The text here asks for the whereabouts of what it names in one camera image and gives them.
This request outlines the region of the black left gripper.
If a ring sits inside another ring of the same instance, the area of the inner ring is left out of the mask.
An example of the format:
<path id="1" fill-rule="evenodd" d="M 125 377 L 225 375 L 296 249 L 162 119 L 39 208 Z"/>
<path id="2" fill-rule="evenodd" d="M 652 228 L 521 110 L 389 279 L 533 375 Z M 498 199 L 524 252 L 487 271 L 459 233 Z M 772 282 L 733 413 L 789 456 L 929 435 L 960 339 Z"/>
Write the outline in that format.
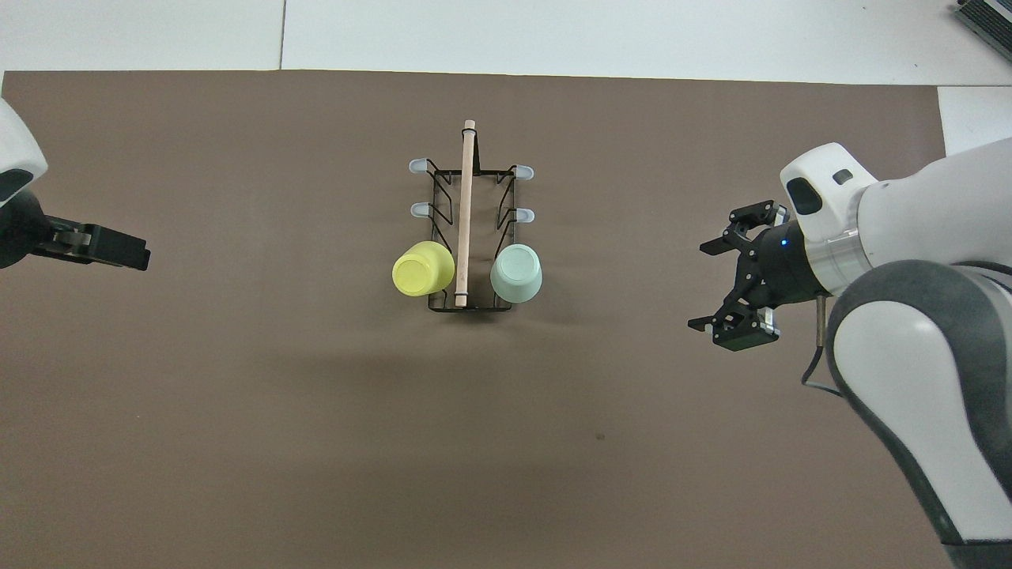
<path id="1" fill-rule="evenodd" d="M 71 255 L 71 246 L 54 243 L 55 235 L 80 229 L 79 222 L 44 215 L 39 199 L 30 190 L 22 190 L 1 209 L 1 267 L 7 269 L 29 254 L 86 264 L 83 257 Z M 85 257 L 90 262 L 140 271 L 148 269 L 151 251 L 144 239 L 101 224 L 87 224 L 85 233 L 89 236 Z"/>

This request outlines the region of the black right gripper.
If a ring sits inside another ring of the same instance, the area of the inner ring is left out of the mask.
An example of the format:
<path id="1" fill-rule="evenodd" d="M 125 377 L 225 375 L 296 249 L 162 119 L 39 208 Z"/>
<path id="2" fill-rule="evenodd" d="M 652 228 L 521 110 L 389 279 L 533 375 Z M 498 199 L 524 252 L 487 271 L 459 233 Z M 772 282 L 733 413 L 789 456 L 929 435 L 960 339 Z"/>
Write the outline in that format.
<path id="1" fill-rule="evenodd" d="M 780 339 L 770 307 L 814 301 L 828 294 L 807 258 L 799 224 L 789 209 L 773 199 L 731 210 L 718 238 L 699 245 L 707 255 L 738 250 L 734 291 L 748 305 L 721 307 L 715 314 L 688 320 L 688 327 L 711 335 L 712 343 L 741 352 Z M 765 226 L 754 240 L 749 231 Z"/>

